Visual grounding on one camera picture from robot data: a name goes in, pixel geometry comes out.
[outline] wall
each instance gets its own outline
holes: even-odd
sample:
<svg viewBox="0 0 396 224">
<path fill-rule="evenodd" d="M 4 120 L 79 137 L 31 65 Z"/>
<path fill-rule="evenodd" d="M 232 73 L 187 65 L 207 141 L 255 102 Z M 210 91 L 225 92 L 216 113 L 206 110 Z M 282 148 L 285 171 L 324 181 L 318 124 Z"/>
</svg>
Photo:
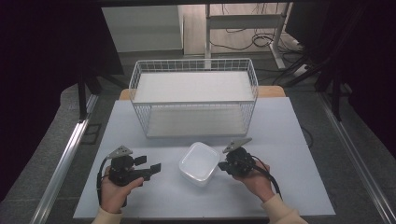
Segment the wall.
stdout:
<svg viewBox="0 0 396 224">
<path fill-rule="evenodd" d="M 102 10 L 117 52 L 182 49 L 177 6 Z"/>
</svg>

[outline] black curtain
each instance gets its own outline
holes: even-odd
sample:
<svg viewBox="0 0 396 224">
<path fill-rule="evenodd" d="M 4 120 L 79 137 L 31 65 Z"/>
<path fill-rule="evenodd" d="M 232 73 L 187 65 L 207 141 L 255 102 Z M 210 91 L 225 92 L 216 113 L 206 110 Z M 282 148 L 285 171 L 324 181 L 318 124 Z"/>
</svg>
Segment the black curtain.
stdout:
<svg viewBox="0 0 396 224">
<path fill-rule="evenodd" d="M 101 8 L 0 1 L 1 200 L 53 121 L 62 91 L 79 74 L 96 77 L 93 70 L 122 74 Z"/>
<path fill-rule="evenodd" d="M 396 158 L 396 6 L 371 3 L 339 62 L 350 104 Z"/>
</svg>

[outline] black cable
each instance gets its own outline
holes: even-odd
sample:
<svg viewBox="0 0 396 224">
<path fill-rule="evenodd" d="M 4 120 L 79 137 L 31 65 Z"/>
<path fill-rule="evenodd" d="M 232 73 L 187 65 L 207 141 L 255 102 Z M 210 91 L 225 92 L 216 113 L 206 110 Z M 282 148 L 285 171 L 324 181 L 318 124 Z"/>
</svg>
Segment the black cable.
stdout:
<svg viewBox="0 0 396 224">
<path fill-rule="evenodd" d="M 262 4 L 262 14 L 264 14 L 264 9 L 265 9 L 265 14 L 267 14 L 267 10 L 266 10 L 267 7 L 266 7 L 266 6 L 267 6 L 266 3 L 263 3 L 263 4 Z"/>
<path fill-rule="evenodd" d="M 209 43 L 210 43 L 211 45 L 213 45 L 213 46 L 216 46 L 216 47 L 221 47 L 221 48 L 226 48 L 226 49 L 234 49 L 234 50 L 244 50 L 244 49 L 248 49 L 248 48 L 250 48 L 250 46 L 253 45 L 253 42 L 252 42 L 252 43 L 250 43 L 247 47 L 244 47 L 244 48 L 241 48 L 241 49 L 235 49 L 235 48 L 231 48 L 231 47 L 224 46 L 224 45 L 214 44 L 214 43 L 212 43 L 211 40 L 209 41 Z"/>
<path fill-rule="evenodd" d="M 103 167 L 105 166 L 106 161 L 107 161 L 107 158 L 105 158 L 102 161 L 102 164 L 100 165 L 99 172 L 96 176 L 96 192 L 98 194 L 99 205 L 102 203 L 102 171 L 103 171 Z"/>
<path fill-rule="evenodd" d="M 302 129 L 304 132 L 308 133 L 309 138 L 311 139 L 311 142 L 308 144 L 308 147 L 311 148 L 311 147 L 314 145 L 314 137 L 312 136 L 312 133 L 309 132 L 303 125 L 300 125 L 300 127 L 301 127 L 301 129 Z"/>
<path fill-rule="evenodd" d="M 253 12 L 256 10 L 257 8 L 257 13 L 259 13 L 259 3 L 253 8 L 253 10 L 250 12 L 250 14 L 253 14 Z M 221 4 L 221 12 L 223 15 L 225 15 L 224 9 L 227 11 L 228 14 L 230 14 L 230 12 L 227 10 L 227 8 L 225 7 L 225 4 Z M 245 31 L 246 29 L 239 29 L 239 30 L 233 30 L 233 31 L 229 31 L 228 29 L 225 29 L 225 31 L 229 34 L 232 33 L 238 33 L 238 32 L 242 32 Z"/>
<path fill-rule="evenodd" d="M 297 61 L 291 61 L 290 59 L 286 58 L 286 55 L 291 55 L 291 54 L 301 54 L 301 53 L 295 53 L 295 52 L 284 52 L 282 54 L 282 59 L 288 63 L 295 63 Z"/>
<path fill-rule="evenodd" d="M 294 73 L 302 64 L 304 64 L 306 61 L 308 60 L 307 56 L 303 56 L 301 57 L 299 60 L 297 60 L 295 63 L 293 63 L 287 70 L 285 70 L 279 77 L 277 77 L 272 85 L 278 85 L 278 81 L 281 80 L 282 78 L 284 78 L 287 75 L 290 75 L 292 73 Z"/>
<path fill-rule="evenodd" d="M 256 41 L 259 39 L 267 40 L 267 43 L 265 43 L 263 45 L 257 44 Z M 271 44 L 273 39 L 266 36 L 265 34 L 255 34 L 253 37 L 251 37 L 251 41 L 253 42 L 254 46 L 256 46 L 258 48 L 265 48 Z"/>
<path fill-rule="evenodd" d="M 274 77 L 277 77 L 277 76 L 270 76 L 270 77 L 258 79 L 257 82 L 259 82 L 259 84 L 260 84 L 260 82 L 263 82 L 263 81 L 265 81 L 265 80 L 267 80 L 267 79 L 274 78 Z"/>
<path fill-rule="evenodd" d="M 254 68 L 254 70 L 264 71 L 264 72 L 283 72 L 282 70 L 269 70 L 269 69 L 265 69 L 265 68 Z"/>
<path fill-rule="evenodd" d="M 280 193 L 279 185 L 277 184 L 275 178 L 274 178 L 272 175 L 270 175 L 270 173 L 269 173 L 268 171 L 264 170 L 264 169 L 266 169 L 266 168 L 265 168 L 265 165 L 264 165 L 264 169 L 262 169 L 260 166 L 257 166 L 257 165 L 255 165 L 255 164 L 250 164 L 250 163 L 248 163 L 248 162 L 245 162 L 245 161 L 242 161 L 242 160 L 239 160 L 239 159 L 236 159 L 236 160 L 237 160 L 237 161 L 240 161 L 240 162 L 242 162 L 242 163 L 244 163 L 244 164 L 247 165 L 247 166 L 253 167 L 253 169 L 259 171 L 259 172 L 262 173 L 265 177 L 267 177 L 268 180 L 270 180 L 270 181 L 272 182 L 272 184 L 274 185 L 274 188 L 275 188 L 276 193 L 278 193 L 279 196 L 280 196 L 280 198 L 282 198 L 282 194 Z"/>
<path fill-rule="evenodd" d="M 259 159 L 258 157 L 256 157 L 256 156 L 251 156 L 251 157 L 253 157 L 253 158 L 256 159 L 257 161 L 259 161 L 259 162 L 262 164 L 262 166 L 264 167 L 264 169 L 269 173 L 267 167 L 265 166 L 264 162 L 262 162 L 262 160 L 260 160 L 260 159 Z"/>
<path fill-rule="evenodd" d="M 300 54 L 304 53 L 302 50 L 289 49 L 281 37 L 279 38 L 279 40 L 282 43 L 282 45 L 284 46 L 284 47 L 282 47 L 282 46 L 278 45 L 277 47 L 278 47 L 279 51 L 281 51 L 281 52 L 295 52 L 295 53 L 300 53 Z"/>
</svg>

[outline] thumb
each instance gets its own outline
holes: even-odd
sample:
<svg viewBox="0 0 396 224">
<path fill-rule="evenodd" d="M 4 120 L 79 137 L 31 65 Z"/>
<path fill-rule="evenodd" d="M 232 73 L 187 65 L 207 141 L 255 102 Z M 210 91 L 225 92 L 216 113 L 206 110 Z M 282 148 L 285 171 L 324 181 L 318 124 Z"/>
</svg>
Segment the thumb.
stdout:
<svg viewBox="0 0 396 224">
<path fill-rule="evenodd" d="M 242 178 L 240 176 L 236 176 L 236 175 L 233 175 L 233 179 L 238 180 L 238 181 L 242 181 Z"/>
<path fill-rule="evenodd" d="M 140 185 L 143 184 L 143 181 L 145 181 L 145 179 L 143 177 L 139 177 L 136 180 L 132 181 L 131 183 L 129 183 L 127 186 L 125 186 L 123 188 L 123 192 L 125 194 L 129 194 L 131 192 L 132 189 L 135 189 L 137 187 L 139 187 Z"/>
</svg>

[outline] wrist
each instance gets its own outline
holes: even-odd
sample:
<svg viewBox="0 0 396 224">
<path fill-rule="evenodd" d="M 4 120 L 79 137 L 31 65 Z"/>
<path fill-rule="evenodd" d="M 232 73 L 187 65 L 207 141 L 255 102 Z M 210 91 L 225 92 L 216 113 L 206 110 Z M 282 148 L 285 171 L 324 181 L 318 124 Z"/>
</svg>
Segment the wrist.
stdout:
<svg viewBox="0 0 396 224">
<path fill-rule="evenodd" d="M 121 214 L 121 210 L 120 209 L 113 209 L 111 207 L 105 206 L 105 205 L 101 205 L 101 208 L 110 214 Z"/>
<path fill-rule="evenodd" d="M 265 192 L 263 192 L 263 193 L 261 193 L 261 194 L 258 194 L 257 196 L 260 198 L 260 200 L 262 200 L 263 203 L 266 203 L 266 202 L 268 202 L 272 197 L 274 197 L 275 194 L 274 194 L 271 190 L 269 190 L 269 191 L 265 191 Z"/>
</svg>

